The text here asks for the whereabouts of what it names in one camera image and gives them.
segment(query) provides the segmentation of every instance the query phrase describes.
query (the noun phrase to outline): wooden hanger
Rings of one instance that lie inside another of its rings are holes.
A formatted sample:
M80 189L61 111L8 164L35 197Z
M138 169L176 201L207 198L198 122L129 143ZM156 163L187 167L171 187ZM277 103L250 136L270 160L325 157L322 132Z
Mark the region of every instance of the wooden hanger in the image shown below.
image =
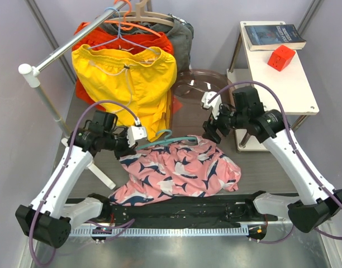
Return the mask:
M139 28L139 29L142 29L142 30L145 30L147 32L150 32L158 37L161 37L161 34L159 34L158 32L155 32L149 28L146 28L144 26L141 26L141 25L137 25L137 24L134 24L134 23L129 23L129 22L118 22L118 21L104 21L104 23L113 23L113 24L122 24L122 25L129 25L129 26L132 26L132 27L136 27L136 28ZM83 23L83 28L86 27L86 25L89 25L91 24L90 22L84 22Z
M168 15L156 12L145 11L145 6L149 0L140 0L140 3L135 4L135 11L131 11L128 15L132 17L126 17L126 21L140 21L140 22L153 22L160 23L168 26L174 26L173 21L166 20L167 18L171 18ZM124 15L128 11L121 11L120 15Z

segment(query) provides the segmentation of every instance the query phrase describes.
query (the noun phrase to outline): red cube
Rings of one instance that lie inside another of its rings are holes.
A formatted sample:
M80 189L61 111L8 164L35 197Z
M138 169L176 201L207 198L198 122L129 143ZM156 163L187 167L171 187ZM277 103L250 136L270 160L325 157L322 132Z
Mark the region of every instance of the red cube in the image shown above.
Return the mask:
M270 56L268 65L273 67L275 70L281 71L291 62L295 55L295 51L290 48L281 45L275 49Z

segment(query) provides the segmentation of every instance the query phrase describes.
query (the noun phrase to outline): yellow shorts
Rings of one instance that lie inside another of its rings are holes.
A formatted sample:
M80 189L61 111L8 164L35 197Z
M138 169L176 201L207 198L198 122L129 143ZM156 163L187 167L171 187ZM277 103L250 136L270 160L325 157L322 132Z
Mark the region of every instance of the yellow shorts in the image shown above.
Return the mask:
M72 62L85 91L95 102L112 100L128 106L154 141L156 132L169 128L170 88L176 80L175 58L160 49L145 49L138 54L116 49L88 50L82 45L72 52ZM101 104L118 116L118 125L131 126L128 111L111 103Z

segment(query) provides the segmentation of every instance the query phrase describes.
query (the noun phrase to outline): drawstring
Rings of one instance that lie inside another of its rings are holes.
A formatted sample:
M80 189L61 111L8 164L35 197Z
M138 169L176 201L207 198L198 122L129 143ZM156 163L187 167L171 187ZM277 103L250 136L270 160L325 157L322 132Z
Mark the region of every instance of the drawstring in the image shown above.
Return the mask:
M119 75L119 74L121 74L123 71L125 71L125 79L126 79L126 84L127 84L127 89L129 90L129 93L130 93L130 100L129 100L129 102L128 102L128 104L126 104L125 106L126 107L128 107L129 105L130 105L130 103L131 103L131 101L132 101L132 91L131 91L131 87L130 87L130 82L129 82L129 78L128 78L128 76L127 76L127 73L128 73L128 71L130 70L130 66L132 66L133 64L131 64L131 65L124 65L124 68L123 69L121 69L121 71L119 71L117 74L111 74L111 73L108 73L107 71L105 71L105 70L103 70L101 67L99 67L98 65L96 65L93 61L89 61L89 64L91 65L91 66L94 66L94 67L96 67L96 68L98 68L100 71L102 71L103 73L105 73L105 74L107 74L107 75L112 75L112 76L117 76L117 75ZM119 109L119 110L117 110L117 111L111 111L111 113L117 113L117 112L120 112L120 111L122 111L122 110L124 110L124 108L121 108L121 109Z
M130 52L131 50L134 49L134 47L132 47L132 48L130 48L130 49L123 49L123 48L121 47L121 45L119 45L119 49L120 49L120 50L123 50L123 51Z

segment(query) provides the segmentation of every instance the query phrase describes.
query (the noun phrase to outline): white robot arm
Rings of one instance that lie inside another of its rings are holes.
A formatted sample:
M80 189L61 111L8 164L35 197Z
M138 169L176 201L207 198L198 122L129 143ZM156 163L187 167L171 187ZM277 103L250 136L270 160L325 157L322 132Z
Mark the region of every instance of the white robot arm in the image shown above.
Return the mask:
M101 150L114 151L117 158L133 154L136 141L147 137L142 126L124 127L119 134L114 134L117 117L114 114L96 111L88 128L79 128L72 146L68 165L56 181L45 200L45 193L50 189L64 167L70 147L54 170L47 184L37 197L26 207L20 205L16 211L17 220L25 235L31 231L32 219L41 201L44 205L34 229L33 238L54 248L59 248L67 240L70 231L84 222L95 219L104 221L110 215L110 201L99 194L90 194L82 202L65 208L65 202L84 169L93 163L96 153Z
M277 110L265 112L255 88L248 86L233 91L235 107L221 104L219 95L208 103L215 95L215 92L206 92L201 100L204 109L212 108L210 118L203 124L203 137L219 143L221 138L216 131L226 136L231 129L246 129L274 155L297 189L297 197L266 192L254 194L253 205L260 214L289 218L300 231L307 233L339 211L339 206L324 188L341 203L342 189L335 190L320 174L290 130L297 150L321 182L322 187L319 187L291 146L281 113Z

